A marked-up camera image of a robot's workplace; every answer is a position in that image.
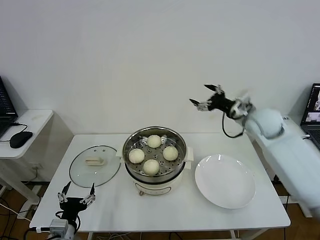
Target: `small white table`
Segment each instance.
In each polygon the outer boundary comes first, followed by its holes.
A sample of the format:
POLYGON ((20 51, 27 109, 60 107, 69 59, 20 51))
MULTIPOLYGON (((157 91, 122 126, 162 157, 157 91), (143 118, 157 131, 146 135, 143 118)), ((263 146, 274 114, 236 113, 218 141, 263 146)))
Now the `small white table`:
MULTIPOLYGON (((161 196, 139 195, 122 163, 118 173, 96 187, 96 200, 79 213, 81 232, 172 232, 253 230, 244 239, 253 239, 270 228, 290 225, 290 219, 265 172, 249 138, 230 139, 222 133, 181 134, 193 148, 191 170, 185 169, 177 189, 161 196), (243 162, 254 173, 256 195, 240 209, 224 209, 209 202, 198 190, 195 167, 204 157, 226 154, 243 162)), ((118 149, 128 134, 76 135, 66 151, 30 227, 49 227, 60 211, 57 193, 70 181, 69 167, 83 150, 97 145, 118 149)), ((85 197, 89 188, 71 184, 68 196, 85 197)))
MULTIPOLYGON (((21 114, 16 122, 26 124, 28 126, 26 131, 32 132, 32 137, 20 148, 11 148, 9 142, 0 142, 0 160, 2 163, 0 165, 0 179, 27 198, 27 201, 24 203, 20 211, 28 210, 31 205, 39 203, 39 197, 37 196, 37 193, 40 187, 34 186, 34 188, 30 190, 28 187, 22 184, 19 179, 17 179, 14 169, 8 169, 8 166, 4 167, 5 161, 21 158, 37 138, 52 115, 53 111, 50 109, 26 110, 23 114, 21 114)), ((0 138, 0 140, 9 140, 14 134, 20 132, 23 127, 24 126, 10 127, 8 131, 0 138)))

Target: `robotic arm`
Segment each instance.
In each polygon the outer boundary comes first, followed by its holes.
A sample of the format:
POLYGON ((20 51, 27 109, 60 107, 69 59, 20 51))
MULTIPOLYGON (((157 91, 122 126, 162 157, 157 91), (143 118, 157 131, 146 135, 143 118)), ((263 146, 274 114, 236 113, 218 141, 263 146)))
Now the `robotic arm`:
POLYGON ((245 96, 230 100, 218 85, 205 85, 213 95, 204 102, 190 99, 199 111, 221 110, 240 124, 262 149, 263 155, 287 191, 304 203, 320 220, 320 159, 299 136, 287 127, 281 114, 257 110, 245 96))
POLYGON ((62 192, 58 192, 60 209, 50 224, 51 236, 60 236, 60 240, 73 240, 80 227, 79 212, 84 211, 96 199, 95 184, 92 184, 89 195, 86 197, 66 197, 71 181, 64 186, 62 192))

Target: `white wall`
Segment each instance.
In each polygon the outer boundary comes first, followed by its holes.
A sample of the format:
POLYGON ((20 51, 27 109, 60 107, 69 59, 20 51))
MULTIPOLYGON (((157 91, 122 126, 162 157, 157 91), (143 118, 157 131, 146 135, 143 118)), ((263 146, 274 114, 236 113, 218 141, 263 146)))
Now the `white wall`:
POLYGON ((75 134, 219 131, 203 84, 299 113, 319 44, 319 0, 0 0, 0 75, 75 134))

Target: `black cable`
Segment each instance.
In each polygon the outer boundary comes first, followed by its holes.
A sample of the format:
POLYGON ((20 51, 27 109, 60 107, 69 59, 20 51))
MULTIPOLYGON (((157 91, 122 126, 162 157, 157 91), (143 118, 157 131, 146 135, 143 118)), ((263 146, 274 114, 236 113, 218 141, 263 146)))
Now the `black cable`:
POLYGON ((58 215, 58 214, 62 214, 64 211, 57 211, 55 213, 55 216, 58 218, 58 219, 61 219, 61 217, 58 215))
POLYGON ((172 235, 172 234, 176 234, 176 235, 179 237, 179 239, 183 240, 182 237, 181 237, 177 232, 175 232, 175 231, 170 232, 170 234, 169 234, 169 240, 171 240, 171 235, 172 235))
POLYGON ((19 240, 17 238, 10 237, 10 236, 3 236, 3 238, 8 239, 8 240, 19 240))
POLYGON ((235 136, 230 136, 228 133, 226 133, 226 130, 225 130, 225 115, 226 115, 226 113, 222 114, 222 131, 223 131, 224 135, 226 135, 228 138, 231 138, 231 139, 235 139, 235 138, 238 138, 238 137, 242 136, 244 134, 244 131, 245 131, 244 128, 242 129, 242 132, 240 132, 239 134, 237 134, 235 136))
MULTIPOLYGON (((8 208, 10 208, 10 207, 9 207, 9 204, 7 203, 7 201, 6 201, 6 200, 4 200, 2 197, 0 198, 0 200, 2 200, 2 201, 6 204, 6 206, 7 206, 8 208)), ((5 228, 4 228, 4 230, 3 230, 3 234, 2 234, 2 236, 1 236, 1 238, 0 238, 0 240, 2 240, 2 239, 3 239, 3 237, 5 236, 5 233, 6 233, 7 227, 8 227, 9 222, 10 222, 11 211, 8 209, 8 212, 9 212, 8 220, 6 221, 6 225, 5 225, 5 228)))
POLYGON ((76 227, 76 230, 74 231, 74 234, 76 234, 76 232, 78 232, 80 225, 81 225, 81 221, 80 221, 80 217, 77 215, 76 218, 78 219, 78 226, 76 227))
MULTIPOLYGON (((33 212, 33 214, 31 214, 31 215, 32 215, 32 217, 33 217, 33 215, 34 215, 34 214, 35 214, 35 212, 36 212, 36 210, 34 210, 34 209, 30 209, 30 210, 22 211, 22 212, 19 212, 19 213, 30 212, 30 211, 32 211, 32 212, 33 212)), ((11 226, 11 228, 10 228, 10 232, 9 232, 8 239, 12 239, 12 237, 11 237, 11 232, 12 232, 12 230, 14 229, 14 226, 15 226, 16 220, 17 220, 17 217, 14 219, 13 224, 12 224, 12 226, 11 226)))
POLYGON ((35 227, 31 227, 29 229, 27 229, 25 232, 24 232, 24 235, 23 235, 23 240, 27 240, 27 234, 28 232, 36 232, 37 229, 35 227))
MULTIPOLYGON (((28 125, 26 124, 23 124, 23 123, 19 123, 19 122, 13 122, 13 123, 10 123, 10 126, 24 126, 24 129, 22 129, 21 131, 17 132, 17 134, 23 132, 24 130, 27 129, 28 125)), ((0 142, 10 142, 10 140, 0 140, 0 142)))
MULTIPOLYGON (((284 207, 285 211, 287 211, 287 209, 288 209, 288 202, 289 202, 289 193, 286 196, 286 203, 285 203, 285 207, 284 207)), ((283 228, 283 239, 286 240, 286 228, 285 227, 283 228)))
POLYGON ((52 237, 48 238, 47 240, 57 239, 57 238, 60 238, 60 237, 61 237, 60 235, 55 235, 55 236, 52 236, 52 237))

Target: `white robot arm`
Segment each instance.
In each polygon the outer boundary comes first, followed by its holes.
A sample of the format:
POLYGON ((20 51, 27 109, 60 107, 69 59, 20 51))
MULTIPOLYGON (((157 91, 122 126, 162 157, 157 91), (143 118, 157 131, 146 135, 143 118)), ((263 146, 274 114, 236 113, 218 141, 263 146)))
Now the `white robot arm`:
POLYGON ((290 131, 278 111, 256 110, 249 97, 229 100, 219 85, 205 86, 213 96, 205 102, 190 101, 199 111, 219 109, 239 123, 257 141, 287 191, 320 220, 320 159, 305 140, 290 131))

